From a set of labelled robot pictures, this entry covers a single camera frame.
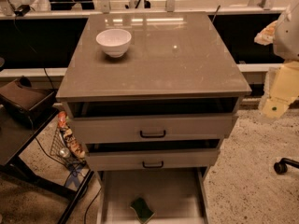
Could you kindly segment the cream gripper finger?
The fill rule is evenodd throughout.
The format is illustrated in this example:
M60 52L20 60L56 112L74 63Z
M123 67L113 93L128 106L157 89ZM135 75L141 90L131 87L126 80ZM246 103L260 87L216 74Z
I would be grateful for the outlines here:
M258 33L254 37L254 42L264 46L272 44L275 38L276 26L276 21L273 21L270 24L268 24L265 28L261 30L260 33Z

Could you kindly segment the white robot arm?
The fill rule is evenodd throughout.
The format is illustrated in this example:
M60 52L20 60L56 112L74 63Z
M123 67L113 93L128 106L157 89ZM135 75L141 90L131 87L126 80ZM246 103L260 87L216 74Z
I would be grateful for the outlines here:
M260 45L273 45L274 53L284 60L299 60L299 0L292 0L276 21L254 37Z

